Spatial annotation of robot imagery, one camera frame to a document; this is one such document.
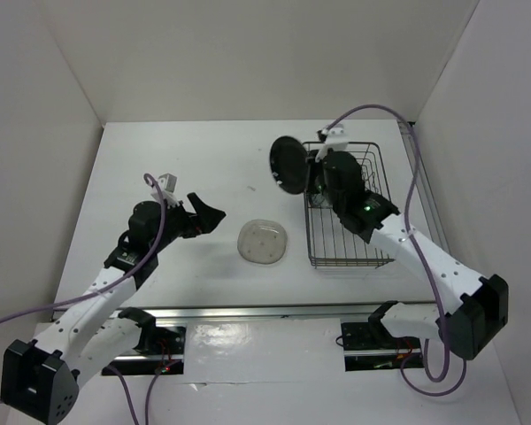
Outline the black round plate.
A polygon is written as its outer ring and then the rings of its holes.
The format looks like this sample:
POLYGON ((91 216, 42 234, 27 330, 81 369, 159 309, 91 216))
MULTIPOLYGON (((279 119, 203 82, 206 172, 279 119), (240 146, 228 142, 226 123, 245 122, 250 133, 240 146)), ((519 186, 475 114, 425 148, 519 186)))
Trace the black round plate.
POLYGON ((290 195, 305 191, 308 175, 307 151, 292 136, 278 137, 269 153, 271 174, 280 189, 290 195))

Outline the blue floral ceramic plate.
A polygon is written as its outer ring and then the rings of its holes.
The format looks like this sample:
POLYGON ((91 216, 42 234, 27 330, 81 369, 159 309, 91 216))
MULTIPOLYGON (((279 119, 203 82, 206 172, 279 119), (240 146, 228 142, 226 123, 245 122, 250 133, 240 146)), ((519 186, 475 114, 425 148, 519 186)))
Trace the blue floral ceramic plate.
POLYGON ((326 197, 325 184, 320 176, 317 176, 309 186, 308 202, 311 208, 330 208, 331 203, 326 197))

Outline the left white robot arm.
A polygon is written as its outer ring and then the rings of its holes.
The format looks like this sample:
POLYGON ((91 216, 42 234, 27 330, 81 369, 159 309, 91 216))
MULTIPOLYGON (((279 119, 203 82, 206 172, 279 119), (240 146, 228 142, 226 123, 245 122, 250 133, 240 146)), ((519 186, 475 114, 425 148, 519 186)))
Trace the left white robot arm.
POLYGON ((134 207, 128 229, 85 293, 29 342, 4 352, 0 400, 43 424, 60 423, 91 378, 115 358, 149 352, 163 330, 151 314, 121 305, 158 267, 158 254, 178 238, 210 234, 226 217, 197 194, 188 200, 145 201, 134 207))

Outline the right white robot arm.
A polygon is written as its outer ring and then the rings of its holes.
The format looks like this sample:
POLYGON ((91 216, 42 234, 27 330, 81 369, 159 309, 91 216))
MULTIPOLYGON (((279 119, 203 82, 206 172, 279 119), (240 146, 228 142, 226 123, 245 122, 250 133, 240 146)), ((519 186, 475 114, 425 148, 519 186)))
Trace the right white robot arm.
POLYGON ((413 336, 441 341, 461 359, 475 359, 507 324, 508 283, 466 267, 421 234, 389 199, 366 188, 362 167, 348 152, 331 150, 322 159, 310 153, 306 164, 308 192, 324 197, 344 228, 433 291, 432 308, 383 304, 368 327, 372 343, 387 347, 413 336))

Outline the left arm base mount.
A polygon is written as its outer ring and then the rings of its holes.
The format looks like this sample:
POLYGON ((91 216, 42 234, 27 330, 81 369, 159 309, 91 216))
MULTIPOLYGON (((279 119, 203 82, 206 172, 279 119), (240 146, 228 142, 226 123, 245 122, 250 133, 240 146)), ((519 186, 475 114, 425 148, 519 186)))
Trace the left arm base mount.
POLYGON ((148 348, 125 352, 110 366, 123 376, 182 375, 186 331, 183 326, 159 328, 148 348))

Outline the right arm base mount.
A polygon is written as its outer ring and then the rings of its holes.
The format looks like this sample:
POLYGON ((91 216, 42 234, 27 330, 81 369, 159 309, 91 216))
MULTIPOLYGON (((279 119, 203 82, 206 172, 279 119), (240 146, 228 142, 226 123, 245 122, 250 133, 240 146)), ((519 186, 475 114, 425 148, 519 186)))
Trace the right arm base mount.
POLYGON ((417 338, 383 337, 377 339, 367 322, 343 322, 335 343, 343 350, 346 372, 423 368, 421 345, 417 338))

